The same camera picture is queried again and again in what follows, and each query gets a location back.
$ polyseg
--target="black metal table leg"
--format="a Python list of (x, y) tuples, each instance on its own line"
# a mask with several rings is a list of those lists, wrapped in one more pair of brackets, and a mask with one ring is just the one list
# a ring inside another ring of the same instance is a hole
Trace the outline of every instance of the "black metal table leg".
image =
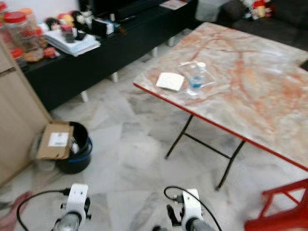
[(172, 150), (175, 148), (175, 146), (177, 145), (177, 143), (180, 141), (181, 137), (184, 135), (184, 133), (185, 133), (185, 131), (186, 131), (186, 129), (187, 129), (189, 123), (191, 122), (192, 118), (193, 118), (193, 115), (190, 115), (189, 118), (188, 118), (188, 120), (187, 120), (187, 122), (186, 122), (186, 124), (185, 124), (185, 126), (184, 126), (184, 128), (182, 129), (180, 135), (179, 135), (179, 136), (177, 137), (177, 139), (174, 141), (173, 145), (171, 146), (171, 148), (169, 149), (167, 155), (165, 156), (165, 159), (168, 159), (168, 157), (170, 156)]
[(233, 155), (232, 155), (232, 157), (231, 157), (231, 159), (230, 159), (230, 161), (229, 161), (229, 163), (228, 163), (228, 166), (227, 166), (227, 168), (226, 168), (226, 171), (225, 171), (225, 173), (224, 173), (224, 175), (223, 175), (223, 177), (222, 177), (222, 179), (221, 179), (219, 185), (216, 187), (216, 191), (218, 191), (218, 190), (221, 188), (221, 186), (223, 185), (223, 183), (226, 181), (226, 178), (227, 178), (228, 173), (229, 173), (229, 171), (230, 171), (231, 165), (232, 165), (234, 159), (236, 158), (237, 154), (238, 154), (239, 151), (241, 150), (242, 146), (244, 145), (244, 143), (245, 143), (245, 141), (242, 141), (242, 142), (240, 143), (240, 145), (237, 147), (237, 149), (234, 151), (234, 153), (233, 153)]

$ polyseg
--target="cardboard box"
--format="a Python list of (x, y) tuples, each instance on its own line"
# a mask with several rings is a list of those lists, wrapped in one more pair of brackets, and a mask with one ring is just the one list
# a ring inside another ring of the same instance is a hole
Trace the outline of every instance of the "cardboard box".
[(70, 155), (74, 127), (69, 122), (53, 121), (44, 130), (37, 159), (63, 160)]

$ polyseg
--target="black trash bin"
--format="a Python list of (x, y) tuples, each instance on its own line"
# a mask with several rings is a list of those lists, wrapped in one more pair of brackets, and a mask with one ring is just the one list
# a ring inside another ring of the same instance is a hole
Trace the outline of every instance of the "black trash bin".
[(69, 122), (74, 126), (73, 137), (80, 147), (80, 150), (74, 154), (70, 153), (68, 159), (57, 161), (57, 167), (66, 174), (76, 174), (83, 171), (91, 161), (92, 141), (87, 129), (80, 123)]

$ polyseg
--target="paper stack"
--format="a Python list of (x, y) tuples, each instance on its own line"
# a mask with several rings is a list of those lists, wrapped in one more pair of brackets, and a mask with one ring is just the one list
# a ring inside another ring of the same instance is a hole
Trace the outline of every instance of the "paper stack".
[(86, 35), (82, 41), (75, 40), (74, 43), (67, 43), (65, 38), (62, 36), (61, 30), (48, 31), (44, 33), (44, 37), (50, 45), (75, 57), (91, 51), (101, 45), (93, 35)]

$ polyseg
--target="plastic water bottle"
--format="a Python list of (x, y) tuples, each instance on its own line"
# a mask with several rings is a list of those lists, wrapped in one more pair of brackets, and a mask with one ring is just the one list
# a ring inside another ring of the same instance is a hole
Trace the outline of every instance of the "plastic water bottle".
[(190, 95), (199, 94), (200, 89), (204, 83), (204, 78), (205, 78), (204, 70), (205, 70), (205, 63), (198, 63), (189, 81), (189, 86), (187, 88), (188, 94)]

